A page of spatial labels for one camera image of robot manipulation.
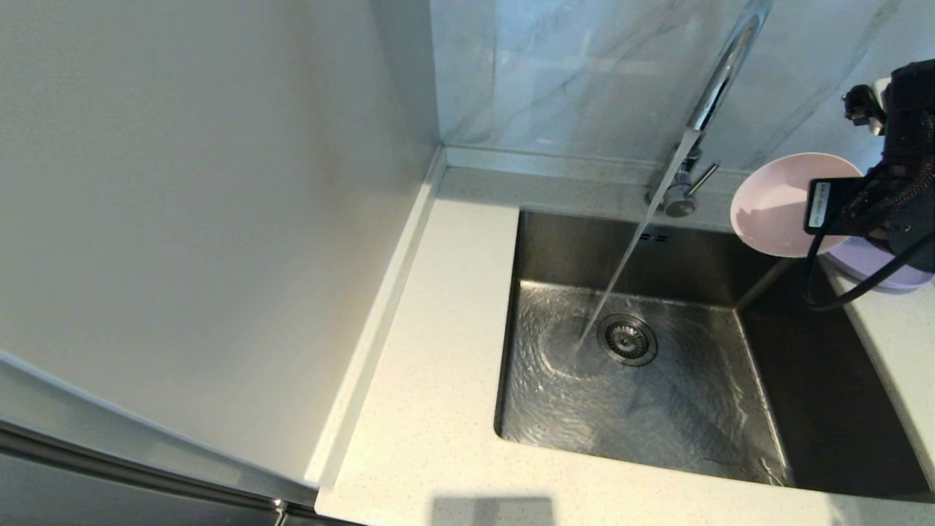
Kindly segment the chrome gooseneck faucet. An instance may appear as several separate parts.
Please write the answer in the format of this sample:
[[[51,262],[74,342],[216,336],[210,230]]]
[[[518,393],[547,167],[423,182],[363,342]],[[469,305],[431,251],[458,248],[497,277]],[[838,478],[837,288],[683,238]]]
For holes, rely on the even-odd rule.
[[[698,160],[701,160],[702,141],[716,113],[727,99],[729,90],[737,80],[739,71],[755,46],[773,8],[774,0],[749,0],[739,14],[697,103],[689,113],[682,137],[669,154],[665,169],[647,186],[644,200],[650,214],[684,218],[691,216],[698,209],[698,190],[721,167],[720,161],[714,161],[701,176],[692,176]]]

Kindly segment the purple plastic plate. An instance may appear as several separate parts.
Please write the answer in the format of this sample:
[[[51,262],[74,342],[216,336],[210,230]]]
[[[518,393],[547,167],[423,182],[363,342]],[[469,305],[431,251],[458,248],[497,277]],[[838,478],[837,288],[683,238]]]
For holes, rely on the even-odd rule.
[[[823,257],[838,272],[844,273],[855,283],[863,282],[895,259],[891,253],[878,249],[862,237],[848,237],[844,243],[832,248]],[[874,290],[903,295],[933,282],[935,274],[921,272],[906,265],[879,283]]]

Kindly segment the stainless steel sink basin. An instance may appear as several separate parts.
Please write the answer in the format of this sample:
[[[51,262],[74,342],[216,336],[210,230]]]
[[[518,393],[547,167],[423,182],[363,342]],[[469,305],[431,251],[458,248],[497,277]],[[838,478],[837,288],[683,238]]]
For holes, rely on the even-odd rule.
[[[500,438],[698,475],[935,503],[850,316],[804,302],[804,263],[731,233],[523,210],[494,428]],[[597,329],[644,320],[657,357]]]

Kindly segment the pale pink bowl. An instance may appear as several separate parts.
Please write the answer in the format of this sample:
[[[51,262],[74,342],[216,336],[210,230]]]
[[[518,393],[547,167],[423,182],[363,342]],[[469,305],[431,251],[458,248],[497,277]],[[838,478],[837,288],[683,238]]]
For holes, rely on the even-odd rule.
[[[798,153],[774,160],[739,186],[730,206],[731,226],[744,244],[759,253],[803,259],[814,239],[806,231],[809,184],[862,176],[854,164],[833,154]]]

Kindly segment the round metal drain strainer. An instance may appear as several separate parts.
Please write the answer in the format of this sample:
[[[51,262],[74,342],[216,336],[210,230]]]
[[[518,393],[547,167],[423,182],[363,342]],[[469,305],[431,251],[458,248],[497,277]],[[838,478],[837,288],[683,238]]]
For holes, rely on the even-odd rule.
[[[657,336],[644,320],[631,314],[605,317],[595,336],[608,357],[622,366],[642,367],[657,357]]]

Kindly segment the tall white cabinet grey front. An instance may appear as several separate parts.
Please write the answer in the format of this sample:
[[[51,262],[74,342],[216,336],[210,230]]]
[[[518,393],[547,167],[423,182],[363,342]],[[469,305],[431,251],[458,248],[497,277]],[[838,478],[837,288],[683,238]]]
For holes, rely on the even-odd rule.
[[[430,0],[0,0],[0,526],[313,515],[434,76]]]

